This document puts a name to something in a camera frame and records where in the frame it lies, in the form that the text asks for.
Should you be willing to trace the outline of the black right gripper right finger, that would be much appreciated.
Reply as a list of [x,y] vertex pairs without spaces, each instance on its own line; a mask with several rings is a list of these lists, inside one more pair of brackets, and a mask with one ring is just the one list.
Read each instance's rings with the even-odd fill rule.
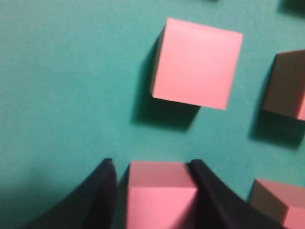
[[282,229],[234,193],[201,159],[187,163],[198,187],[197,229]]

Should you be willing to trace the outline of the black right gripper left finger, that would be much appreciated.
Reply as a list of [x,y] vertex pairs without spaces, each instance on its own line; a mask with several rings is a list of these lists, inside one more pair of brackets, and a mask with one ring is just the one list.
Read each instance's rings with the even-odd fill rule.
[[109,229],[117,200],[113,160],[104,159],[64,200],[23,229]]

